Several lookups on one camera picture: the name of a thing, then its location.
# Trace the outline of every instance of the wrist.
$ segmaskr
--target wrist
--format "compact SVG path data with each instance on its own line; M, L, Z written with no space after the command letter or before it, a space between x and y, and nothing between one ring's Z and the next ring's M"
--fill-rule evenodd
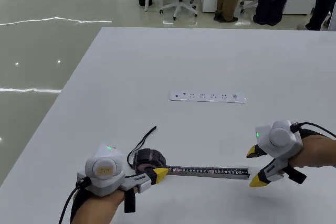
M320 149L319 159L321 166L335 166L336 165L336 141L330 138L326 139L325 143Z

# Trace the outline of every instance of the tiled floor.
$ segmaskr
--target tiled floor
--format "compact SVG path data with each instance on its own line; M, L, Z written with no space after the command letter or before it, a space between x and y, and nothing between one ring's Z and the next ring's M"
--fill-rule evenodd
M138 0L0 0L0 184L25 148L102 26L295 29L305 16L275 27L195 18L172 10L148 12Z

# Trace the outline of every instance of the white table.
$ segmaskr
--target white table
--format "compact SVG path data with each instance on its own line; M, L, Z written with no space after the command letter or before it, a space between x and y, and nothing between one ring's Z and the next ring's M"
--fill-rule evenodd
M245 155L254 127L278 119L335 132L335 41L333 32L103 28L0 188L1 223L56 223L98 145L127 154L153 125L146 147L195 166L263 167L269 157ZM171 102L173 89L244 91L248 103ZM303 185L265 188L168 176L114 223L334 223L336 170L302 171Z

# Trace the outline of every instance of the cable wire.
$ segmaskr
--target cable wire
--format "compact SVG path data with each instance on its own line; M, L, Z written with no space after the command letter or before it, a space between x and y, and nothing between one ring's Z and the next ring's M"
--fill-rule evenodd
M59 218L58 224L62 223L65 211L67 210L67 207L68 207L68 204L69 204L71 198L73 197L73 195L75 194L75 192L77 192L77 190L79 190L79 188L77 188L77 187L74 190L72 190L72 192L70 193L69 197L67 198L67 201L65 201L65 204L64 204L64 207L63 207L63 211L61 213L61 217Z
M330 135L332 135L333 137L336 138L336 135L333 134L331 131L329 131L329 130L327 130L327 129L323 128L322 126L319 126L318 124L315 124L315 123L309 123L309 122L296 123L296 124L293 124L293 125L291 126L291 130L292 130L292 128L293 128L293 130L296 132L296 131L298 130L298 128L301 128L301 127L304 126L304 125L311 125L311 126L314 126L314 127L316 127L316 128L319 128L319 129L321 129L321 130L327 132L328 134L330 134Z
M138 151L138 150L144 145L144 143L145 143L145 141L146 141L146 138L147 138L153 131L155 131L155 130L156 130L156 126L152 127L152 128L146 133L146 135L142 138L142 140L135 146L135 148L134 148L133 150L131 150L131 152L127 155L127 163L129 164L129 166L130 166L132 169L134 169L134 168L133 168L133 165L130 163L130 157L131 157L131 155L132 155L134 152Z
M67 207L69 205L69 202L71 200L71 198L73 197L73 195L75 194L75 192L77 192L79 189L85 189L86 187L88 187L89 185L91 185L91 179L89 177L84 177L81 180L76 182L76 187L74 190L72 190L72 192L70 193L69 197L67 198L67 200L65 201L61 216L59 218L58 224L61 224L64 218L64 214L65 211L67 210Z

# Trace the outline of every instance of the power strip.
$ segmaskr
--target power strip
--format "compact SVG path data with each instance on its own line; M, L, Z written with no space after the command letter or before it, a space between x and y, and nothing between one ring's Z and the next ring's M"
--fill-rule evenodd
M172 91L169 96L171 101L194 101L194 102L233 102L246 103L243 94L234 93L205 93L192 91Z

